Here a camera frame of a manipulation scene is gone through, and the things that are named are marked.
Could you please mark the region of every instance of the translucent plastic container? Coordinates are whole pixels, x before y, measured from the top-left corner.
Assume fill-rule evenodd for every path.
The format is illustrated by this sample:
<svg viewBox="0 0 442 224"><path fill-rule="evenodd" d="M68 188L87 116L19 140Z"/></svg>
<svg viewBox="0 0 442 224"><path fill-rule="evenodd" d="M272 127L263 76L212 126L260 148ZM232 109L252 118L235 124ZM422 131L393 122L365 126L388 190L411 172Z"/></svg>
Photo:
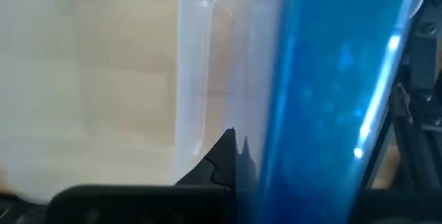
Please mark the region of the translucent plastic container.
<svg viewBox="0 0 442 224"><path fill-rule="evenodd" d="M187 173L227 128L248 29L232 30L251 17L215 1L0 0L0 188L47 202Z"/></svg>

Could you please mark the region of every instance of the white plastic box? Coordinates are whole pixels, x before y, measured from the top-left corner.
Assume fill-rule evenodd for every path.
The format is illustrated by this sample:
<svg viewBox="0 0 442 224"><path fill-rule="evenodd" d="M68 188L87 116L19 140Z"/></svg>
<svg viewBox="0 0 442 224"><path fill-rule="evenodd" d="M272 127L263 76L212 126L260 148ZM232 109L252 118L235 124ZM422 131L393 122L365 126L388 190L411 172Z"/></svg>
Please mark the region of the white plastic box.
<svg viewBox="0 0 442 224"><path fill-rule="evenodd" d="M85 183L171 185L226 128L264 132L275 0L0 9L2 190L47 202Z"/></svg>

